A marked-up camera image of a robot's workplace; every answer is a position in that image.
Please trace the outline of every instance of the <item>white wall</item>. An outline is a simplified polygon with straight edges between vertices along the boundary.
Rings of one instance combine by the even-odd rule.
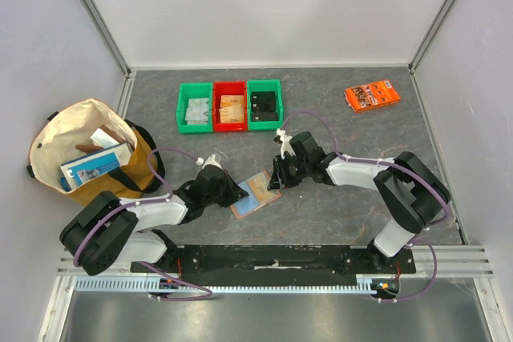
[[[443,0],[95,0],[131,66],[407,63]]]
[[[26,173],[52,112],[96,97],[115,104],[123,77],[79,0],[0,0],[0,340],[35,340],[80,207]]]
[[[463,229],[513,314],[513,0],[458,0],[419,70]]]

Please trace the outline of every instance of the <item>black mounting plate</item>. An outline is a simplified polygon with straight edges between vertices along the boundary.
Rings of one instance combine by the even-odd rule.
[[[369,251],[349,245],[185,245],[166,252],[155,266],[164,272],[177,273],[178,259],[182,279],[204,286],[355,285],[357,274],[393,275],[397,272],[395,261],[377,271]],[[402,250],[396,260],[401,264],[402,274],[416,272],[411,250]],[[288,268],[269,268],[276,263]],[[131,272],[149,271],[132,263]]]
[[[342,253],[344,256],[344,271],[347,274],[395,274],[397,272],[396,263],[401,266],[401,274],[417,272],[413,252],[404,248],[389,264],[383,265],[382,270],[378,270],[370,262],[369,252],[366,248],[348,247]]]

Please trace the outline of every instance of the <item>plastic storage bin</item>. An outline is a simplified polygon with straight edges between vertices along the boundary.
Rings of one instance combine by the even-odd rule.
[[[276,113],[277,121],[253,122],[251,112],[251,93],[254,91],[274,91],[276,94]],[[256,130],[276,130],[283,124],[283,101],[281,99],[281,83],[277,79],[272,80],[248,80],[248,128],[250,131]]]
[[[243,123],[221,123],[219,116],[219,107],[221,104],[221,95],[243,95],[244,101],[244,122]],[[214,121],[214,131],[246,131],[248,130],[248,112],[246,94],[246,82],[215,82],[214,98],[212,103],[212,117]]]
[[[176,105],[176,125],[181,134],[198,134],[201,132],[212,132],[212,83],[182,83],[178,93],[178,104]],[[189,99],[208,98],[209,114],[207,124],[188,125],[185,120]]]

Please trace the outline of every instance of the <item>canvas bag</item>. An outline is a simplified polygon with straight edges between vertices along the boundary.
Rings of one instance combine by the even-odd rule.
[[[54,113],[30,146],[30,176],[73,200],[87,205],[102,191],[112,191],[120,198],[139,198],[143,193],[159,189],[161,182],[147,166],[147,156],[156,144],[142,127],[123,120],[109,106],[96,99],[87,99]],[[94,178],[73,191],[66,192],[59,183],[60,165],[85,154],[76,144],[91,142],[91,135],[102,125],[129,142],[134,151],[128,164]],[[165,170],[159,153],[151,165],[164,178]]]

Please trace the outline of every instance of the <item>green bin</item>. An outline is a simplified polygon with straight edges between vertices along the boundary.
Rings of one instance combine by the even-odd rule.
[[[181,134],[199,134],[202,132],[213,132],[212,129],[212,83],[182,83],[178,93],[178,104],[176,105],[176,125]],[[208,123],[188,125],[185,120],[185,113],[189,99],[208,98]]]
[[[276,94],[276,113],[278,113],[278,120],[271,122],[253,122],[251,111],[251,95],[254,91],[274,91]],[[278,79],[269,80],[248,80],[248,129],[250,131],[256,130],[276,130],[283,124],[283,100],[281,99],[281,83]]]

